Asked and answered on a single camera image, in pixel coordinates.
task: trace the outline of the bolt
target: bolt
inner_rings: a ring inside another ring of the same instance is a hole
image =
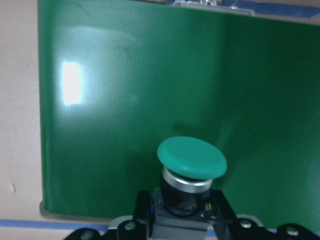
[[[134,221],[130,221],[126,225],[124,225],[124,229],[128,231],[133,230],[135,228],[136,228],[136,223]]]
[[[252,223],[251,223],[249,220],[247,220],[247,219],[241,220],[241,221],[240,221],[240,225],[241,225],[241,227],[243,227],[243,228],[245,228],[245,229],[249,229],[249,228],[252,227]]]
[[[286,227],[285,231],[290,236],[298,236],[299,235],[299,231],[292,226]]]
[[[81,235],[80,239],[81,240],[90,240],[93,236],[94,236],[93,232],[87,230]]]

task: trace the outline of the clipboard clip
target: clipboard clip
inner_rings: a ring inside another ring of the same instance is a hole
[[[222,6],[222,0],[175,0],[172,6],[213,11],[219,13],[240,14],[254,16],[255,12],[251,9],[239,8],[237,6]]]

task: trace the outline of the green push button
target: green push button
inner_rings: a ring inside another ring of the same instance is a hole
[[[227,170],[226,158],[219,149],[193,137],[168,138],[159,145],[157,155],[167,169],[186,178],[216,179]]]

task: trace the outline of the green surface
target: green surface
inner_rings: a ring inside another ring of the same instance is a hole
[[[164,140],[157,149],[157,156],[167,169],[191,179],[216,179],[227,169],[226,158],[219,149],[189,136]]]
[[[215,145],[236,213],[320,231],[320,27],[124,0],[39,0],[43,206],[131,214],[157,147]]]

